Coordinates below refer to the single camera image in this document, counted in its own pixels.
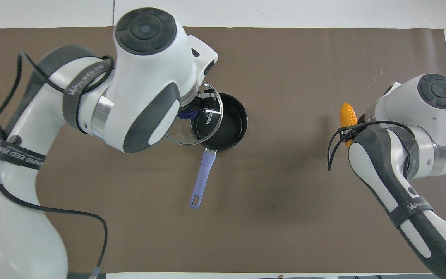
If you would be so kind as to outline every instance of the dark gray joint cover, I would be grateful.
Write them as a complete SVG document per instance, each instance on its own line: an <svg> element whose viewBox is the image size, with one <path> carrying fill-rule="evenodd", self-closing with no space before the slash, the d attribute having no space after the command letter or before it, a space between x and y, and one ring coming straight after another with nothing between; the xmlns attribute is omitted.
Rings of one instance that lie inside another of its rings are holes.
<svg viewBox="0 0 446 279"><path fill-rule="evenodd" d="M50 76L63 65L84 57L97 57L97 55L83 46L62 46L44 55L44 57L37 63L37 66L39 66L39 68L41 68L47 76ZM22 113L37 95L39 90L41 90L44 84L44 81L39 77L39 75L33 72L22 101L18 105L15 113L11 116L11 119L5 128L7 133L11 133Z"/></svg>
<svg viewBox="0 0 446 279"><path fill-rule="evenodd" d="M0 160L16 166L39 170L46 159L45 155L28 150L0 139Z"/></svg>
<svg viewBox="0 0 446 279"><path fill-rule="evenodd" d="M115 28L118 45L133 55L152 55L170 46L177 35L171 14L156 8L140 8L124 15Z"/></svg>
<svg viewBox="0 0 446 279"><path fill-rule="evenodd" d="M63 92L63 116L71 127L84 134L87 133L80 129L80 124L78 123L78 110L80 107L80 99L84 94L83 90L107 70L108 62L106 61L91 64L83 69Z"/></svg>
<svg viewBox="0 0 446 279"><path fill-rule="evenodd" d="M400 143L409 152L410 160L404 169L404 176L407 180L410 180L416 175L419 169L419 145L417 144L416 138L401 127L390 127L388 129L397 135Z"/></svg>
<svg viewBox="0 0 446 279"><path fill-rule="evenodd" d="M398 205L388 216L395 227L399 228L410 217L426 210L432 211L433 207L426 201L426 198L418 196Z"/></svg>
<svg viewBox="0 0 446 279"><path fill-rule="evenodd" d="M417 84L419 96L437 109L446 109L446 76L425 74Z"/></svg>
<svg viewBox="0 0 446 279"><path fill-rule="evenodd" d="M130 126L124 140L125 153L139 152L151 146L149 138L175 100L180 100L180 91L175 83L170 83L147 105Z"/></svg>

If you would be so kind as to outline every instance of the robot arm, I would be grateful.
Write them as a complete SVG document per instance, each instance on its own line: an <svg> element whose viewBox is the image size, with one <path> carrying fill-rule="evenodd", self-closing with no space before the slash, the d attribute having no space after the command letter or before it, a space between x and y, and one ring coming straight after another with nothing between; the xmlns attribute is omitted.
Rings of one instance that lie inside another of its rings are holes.
<svg viewBox="0 0 446 279"><path fill-rule="evenodd" d="M5 149L3 142L3 157L13 154L33 162L25 154L39 154L43 159L66 122L121 152L148 148L196 96L218 59L202 41L187 37L170 14L155 8L126 14L114 37L115 70L86 94L84 89L104 75L101 71L108 63L102 58L73 45L56 49L39 62L44 75L64 90L32 74L22 103L1 136L28 152ZM16 198L39 205L38 169L1 161L0 185ZM0 278L66 278L67 269L63 242L44 213L13 203L0 192Z"/></svg>
<svg viewBox="0 0 446 279"><path fill-rule="evenodd" d="M400 122L411 132L387 124L373 125L354 138L348 151L352 170L421 261L442 279L446 279L446 221L408 180L446 174L444 101L446 77L428 74L395 84L364 119Z"/></svg>

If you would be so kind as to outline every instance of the brown mat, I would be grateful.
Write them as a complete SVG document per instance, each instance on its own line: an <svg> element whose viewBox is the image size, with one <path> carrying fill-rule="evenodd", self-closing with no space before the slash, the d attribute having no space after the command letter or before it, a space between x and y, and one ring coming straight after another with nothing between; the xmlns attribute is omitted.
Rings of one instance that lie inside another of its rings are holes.
<svg viewBox="0 0 446 279"><path fill-rule="evenodd" d="M126 155L66 126L39 173L43 205L94 212L108 222L102 271L428 272L350 169L347 149L328 172L326 148L343 102L361 114L394 81L446 75L443 30L186 30L218 52L207 81L237 97L249 118L243 140L218 153L200 209L189 208L200 145L163 139ZM0 29L0 103L19 51L38 60L80 44L114 55L111 32ZM20 95L27 64L24 71ZM446 219L446 176L413 183ZM100 224L48 216L67 246L69 271L89 272L101 248Z"/></svg>

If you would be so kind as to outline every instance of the black saucepan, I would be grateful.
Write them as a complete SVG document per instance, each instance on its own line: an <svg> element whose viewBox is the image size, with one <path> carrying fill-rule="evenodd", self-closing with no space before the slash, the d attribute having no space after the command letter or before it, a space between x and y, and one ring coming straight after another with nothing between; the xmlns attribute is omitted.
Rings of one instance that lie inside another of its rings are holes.
<svg viewBox="0 0 446 279"><path fill-rule="evenodd" d="M223 103L223 119L216 133L201 143L206 150L202 154L201 166L190 199L191 208L199 208L201 205L209 171L216 158L216 151L226 150L239 143L247 130L247 113L244 106L228 94L220 93L220 97ZM196 138L207 136L214 129L220 116L218 113L210 113L208 115L200 114L193 118L191 130L194 136Z"/></svg>

